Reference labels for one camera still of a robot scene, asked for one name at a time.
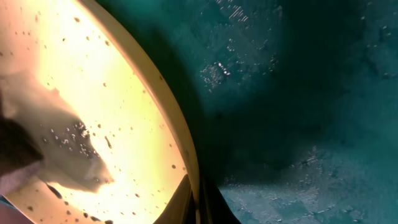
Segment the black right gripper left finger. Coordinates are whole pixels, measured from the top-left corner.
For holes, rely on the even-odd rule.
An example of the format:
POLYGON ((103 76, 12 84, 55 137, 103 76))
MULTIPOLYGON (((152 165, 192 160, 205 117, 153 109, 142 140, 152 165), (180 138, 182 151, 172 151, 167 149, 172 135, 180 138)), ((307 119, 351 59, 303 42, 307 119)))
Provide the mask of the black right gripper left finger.
POLYGON ((188 175, 185 175, 154 224, 196 224, 195 203, 188 175))

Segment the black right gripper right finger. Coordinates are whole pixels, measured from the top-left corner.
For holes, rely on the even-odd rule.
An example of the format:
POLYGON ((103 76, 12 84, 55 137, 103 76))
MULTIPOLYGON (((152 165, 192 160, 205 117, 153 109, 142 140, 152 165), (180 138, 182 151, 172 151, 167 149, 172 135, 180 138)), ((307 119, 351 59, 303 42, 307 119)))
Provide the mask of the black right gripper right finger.
POLYGON ((241 224, 228 207, 216 184, 207 176, 200 176, 200 223, 241 224))

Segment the yellow-green plate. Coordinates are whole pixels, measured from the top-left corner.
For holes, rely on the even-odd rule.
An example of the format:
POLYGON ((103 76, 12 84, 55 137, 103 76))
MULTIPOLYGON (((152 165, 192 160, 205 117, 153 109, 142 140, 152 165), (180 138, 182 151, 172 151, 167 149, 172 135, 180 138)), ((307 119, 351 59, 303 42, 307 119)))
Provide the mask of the yellow-green plate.
POLYGON ((1 97, 42 155, 4 197, 33 223, 154 223, 188 175, 191 134, 167 82, 95 1, 1 0, 1 97))

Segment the green scrubbing sponge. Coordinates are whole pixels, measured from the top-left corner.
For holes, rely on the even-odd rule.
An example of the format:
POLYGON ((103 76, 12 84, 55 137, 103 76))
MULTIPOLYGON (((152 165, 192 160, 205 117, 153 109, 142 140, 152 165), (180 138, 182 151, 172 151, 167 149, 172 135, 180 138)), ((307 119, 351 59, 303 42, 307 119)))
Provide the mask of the green scrubbing sponge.
POLYGON ((1 97, 1 194, 24 185, 40 169, 42 155, 29 134, 4 113, 1 97))

